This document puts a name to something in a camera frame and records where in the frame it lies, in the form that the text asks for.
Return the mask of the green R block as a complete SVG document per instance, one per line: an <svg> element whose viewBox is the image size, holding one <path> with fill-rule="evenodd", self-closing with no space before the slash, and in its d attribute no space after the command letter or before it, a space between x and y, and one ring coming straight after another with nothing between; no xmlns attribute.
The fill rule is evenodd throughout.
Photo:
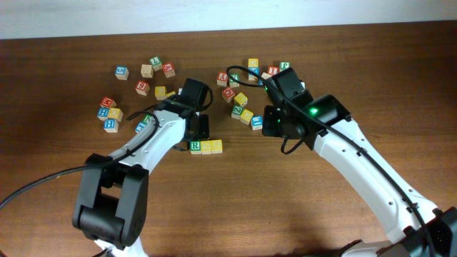
<svg viewBox="0 0 457 257"><path fill-rule="evenodd" d="M191 154L201 154L201 142L199 140L190 141L189 150L190 150Z"/></svg>

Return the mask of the yellow S block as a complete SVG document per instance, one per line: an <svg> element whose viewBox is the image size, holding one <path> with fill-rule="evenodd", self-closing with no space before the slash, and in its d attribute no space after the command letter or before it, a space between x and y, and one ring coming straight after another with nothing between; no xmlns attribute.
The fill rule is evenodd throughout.
<svg viewBox="0 0 457 257"><path fill-rule="evenodd" d="M212 141L201 141L201 153L212 154Z"/></svg>

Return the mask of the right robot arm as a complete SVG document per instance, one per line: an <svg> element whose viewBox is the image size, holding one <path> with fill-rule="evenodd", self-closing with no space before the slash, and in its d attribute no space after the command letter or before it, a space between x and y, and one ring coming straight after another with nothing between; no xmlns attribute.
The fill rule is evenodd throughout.
<svg viewBox="0 0 457 257"><path fill-rule="evenodd" d="M455 256L456 208L446 211L409 185L372 147L333 96L271 99L263 135L296 139L328 161L366 202L387 241L356 240L332 256Z"/></svg>

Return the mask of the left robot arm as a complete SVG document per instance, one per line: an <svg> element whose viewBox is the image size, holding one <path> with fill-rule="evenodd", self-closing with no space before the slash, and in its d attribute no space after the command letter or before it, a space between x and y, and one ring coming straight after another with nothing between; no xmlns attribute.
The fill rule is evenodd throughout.
<svg viewBox="0 0 457 257"><path fill-rule="evenodd" d="M192 100L159 103L151 121L109 156L92 154L82 173L73 226L101 247L102 256L145 256L140 233L147 212L149 175L177 143L208 133L203 106Z"/></svg>

